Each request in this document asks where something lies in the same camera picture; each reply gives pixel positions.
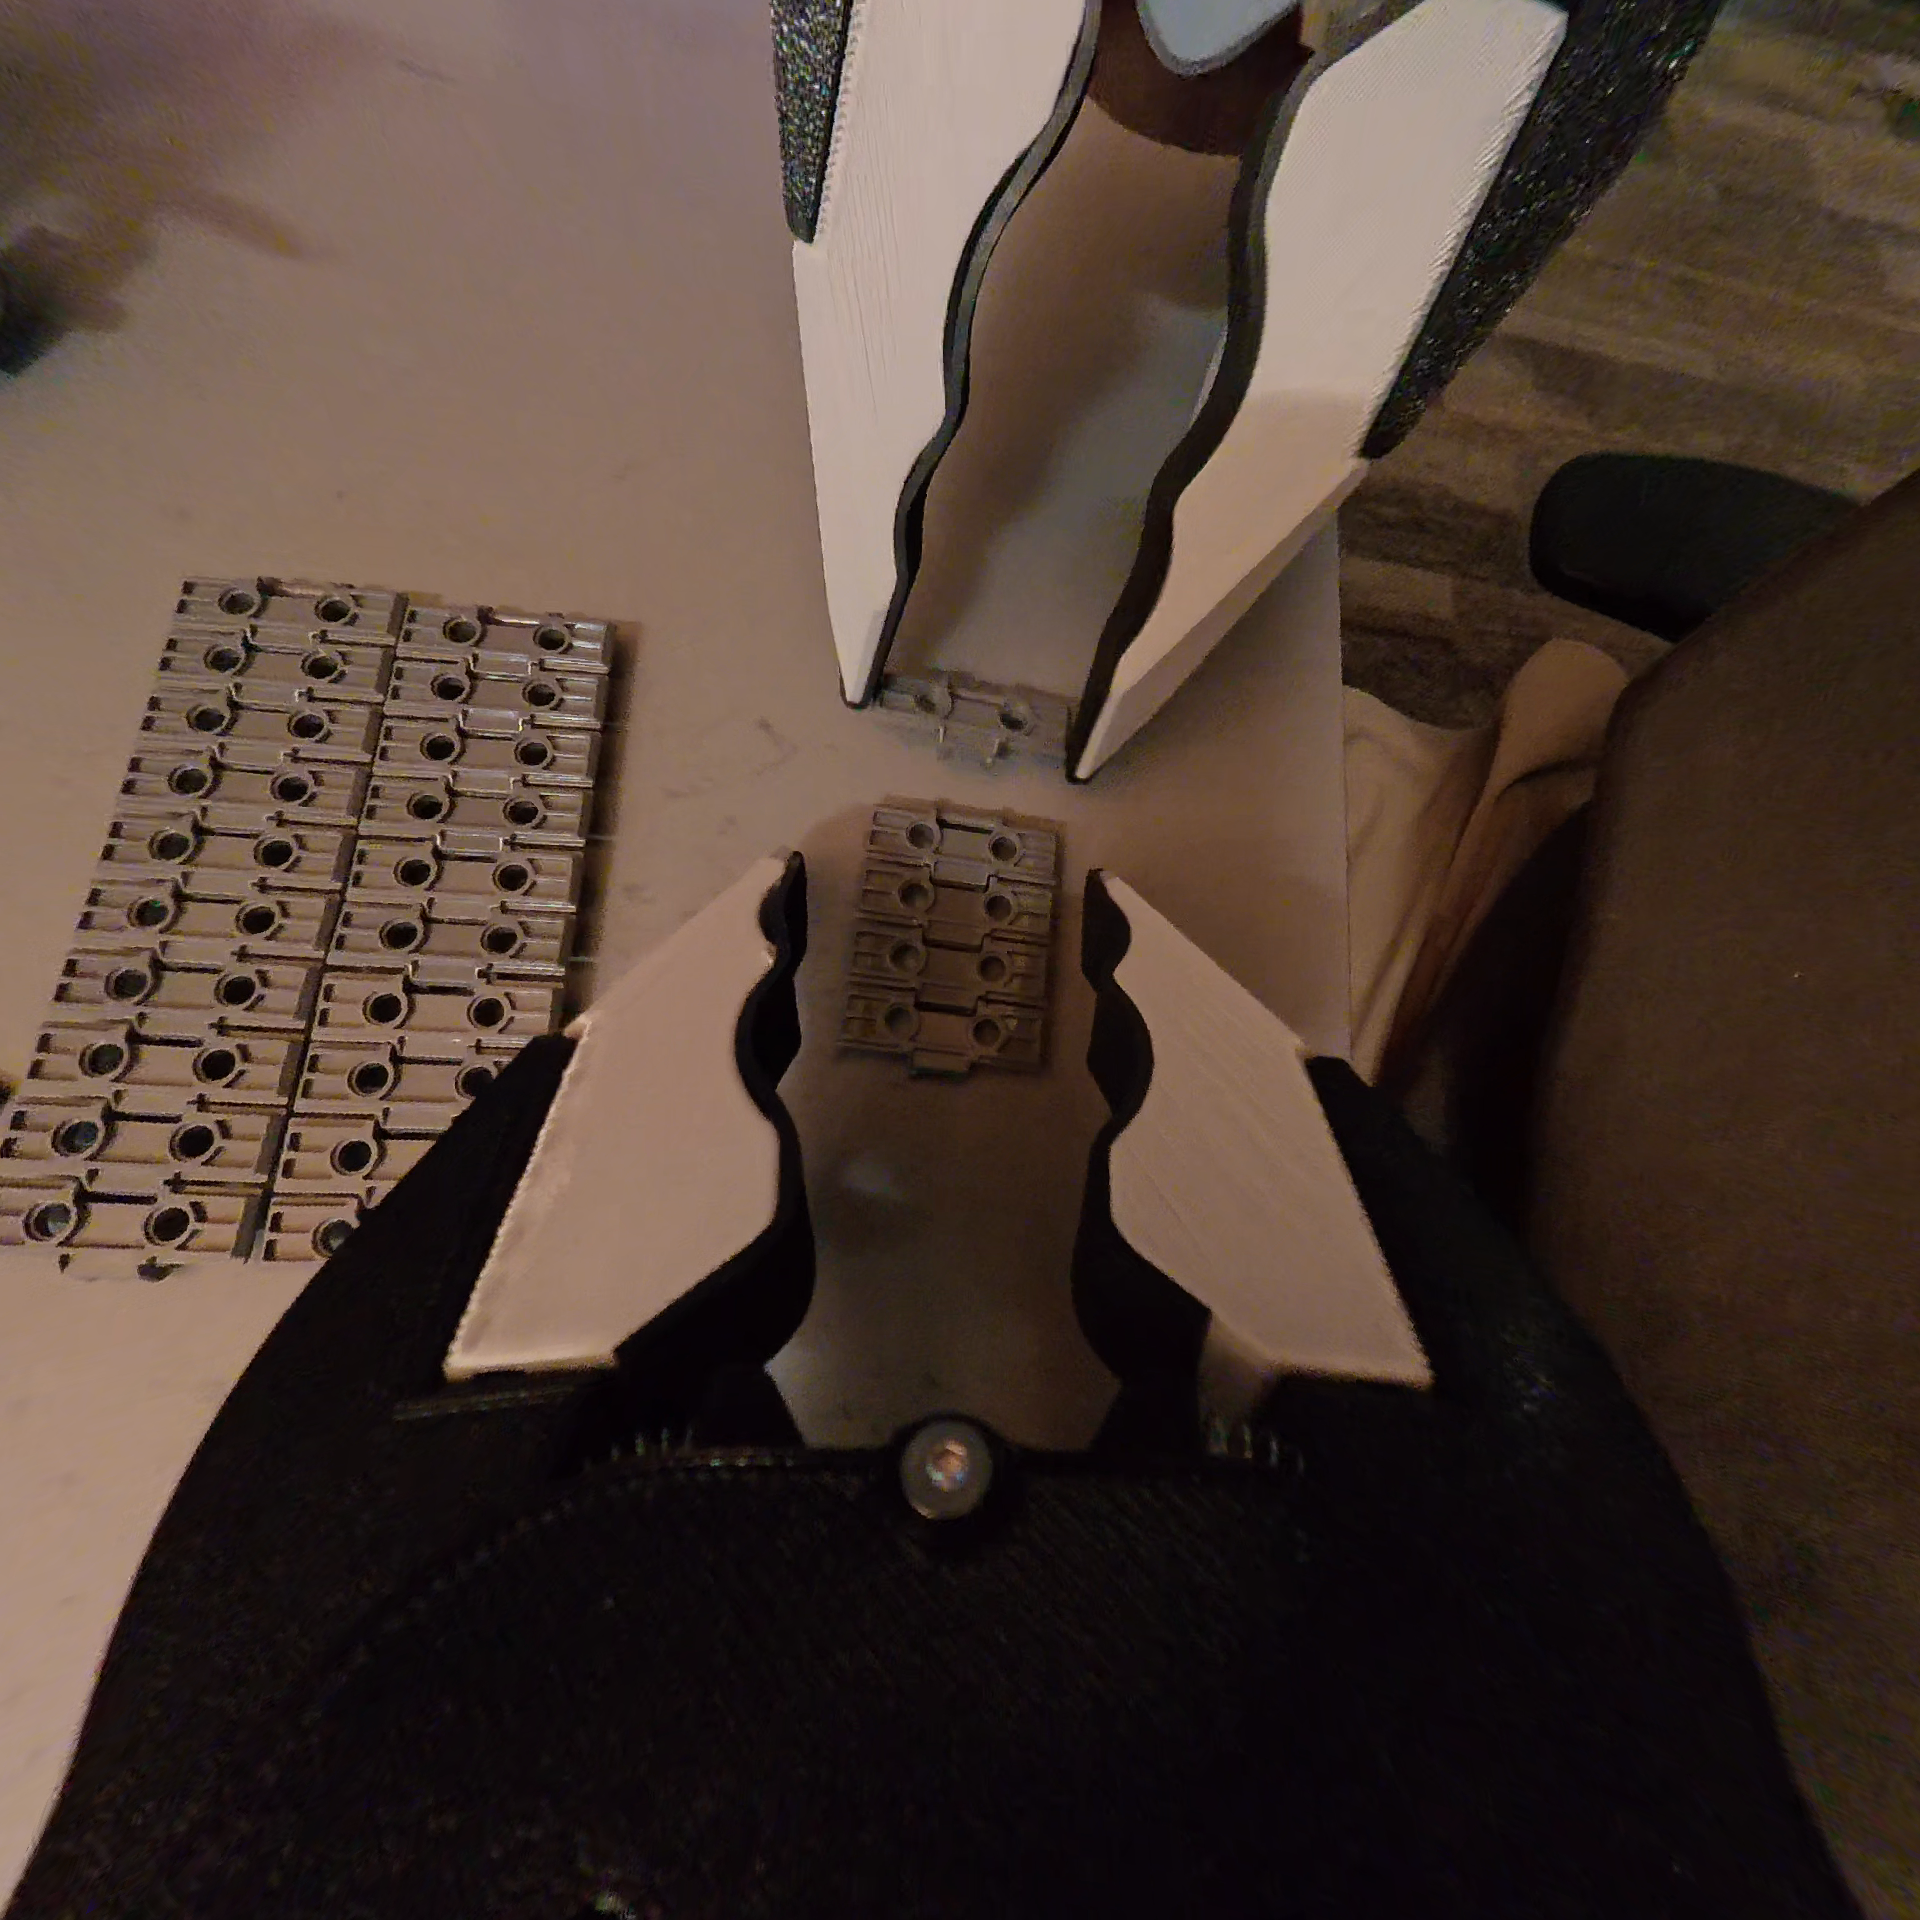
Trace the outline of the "dark grey track link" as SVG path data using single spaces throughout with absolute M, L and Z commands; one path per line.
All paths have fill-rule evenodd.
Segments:
M 956 671 L 890 673 L 879 712 L 928 739 L 937 755 L 971 765 L 1065 768 L 1076 709 L 1065 695 L 1020 684 L 987 684 Z

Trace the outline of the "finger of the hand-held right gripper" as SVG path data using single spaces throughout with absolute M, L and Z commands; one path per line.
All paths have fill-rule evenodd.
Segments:
M 925 498 L 968 414 L 989 254 L 1090 86 L 1100 4 L 795 4 L 792 167 L 836 673 L 879 695 Z
M 1343 20 L 1252 143 L 1229 324 L 1159 468 L 1069 733 L 1083 783 L 1336 517 L 1572 13 L 1380 4 Z

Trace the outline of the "short dark grey track strip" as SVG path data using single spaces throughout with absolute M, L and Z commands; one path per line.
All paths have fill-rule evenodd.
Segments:
M 1059 820 L 884 798 L 860 867 L 839 1044 L 909 1075 L 1047 1063 Z

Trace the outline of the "person's right hand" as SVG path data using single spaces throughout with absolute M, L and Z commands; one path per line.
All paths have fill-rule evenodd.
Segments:
M 1143 57 L 1143 63 L 1097 60 L 1090 73 L 1095 108 L 1143 141 L 1201 158 L 1243 155 L 1263 113 L 1302 70 L 1301 60 L 1232 63 L 1183 80 L 1166 73 L 1146 42 L 1125 42 L 1117 51 Z

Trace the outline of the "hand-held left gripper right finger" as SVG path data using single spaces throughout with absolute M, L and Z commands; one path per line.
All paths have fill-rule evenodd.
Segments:
M 1134 1390 L 1247 1422 L 1284 1377 L 1434 1368 L 1309 1077 L 1309 1044 L 1134 884 L 1083 891 L 1090 1151 L 1076 1310 Z

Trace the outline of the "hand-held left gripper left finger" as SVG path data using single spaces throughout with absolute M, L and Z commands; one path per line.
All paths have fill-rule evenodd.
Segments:
M 449 1380 L 610 1368 L 795 1227 L 798 1305 L 761 1347 L 780 1352 L 810 1304 L 801 1135 L 780 1102 L 801 1055 L 802 944 L 802 856 L 758 858 L 564 1029 L 571 1055 L 449 1347 Z

